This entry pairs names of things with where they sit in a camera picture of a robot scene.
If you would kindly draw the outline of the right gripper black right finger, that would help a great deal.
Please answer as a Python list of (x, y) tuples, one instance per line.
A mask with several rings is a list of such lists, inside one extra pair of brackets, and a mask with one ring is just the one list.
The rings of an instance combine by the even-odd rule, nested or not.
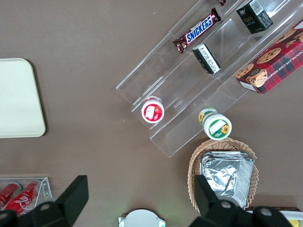
[(200, 216), (191, 227), (251, 227), (252, 215), (233, 202), (220, 200), (203, 175), (195, 176), (195, 200)]

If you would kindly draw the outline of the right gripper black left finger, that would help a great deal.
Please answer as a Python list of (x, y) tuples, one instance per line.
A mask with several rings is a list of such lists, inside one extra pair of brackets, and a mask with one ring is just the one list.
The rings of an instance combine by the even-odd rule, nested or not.
[(89, 199), (88, 177), (79, 175), (56, 201), (48, 201), (30, 212), (34, 227), (72, 227)]

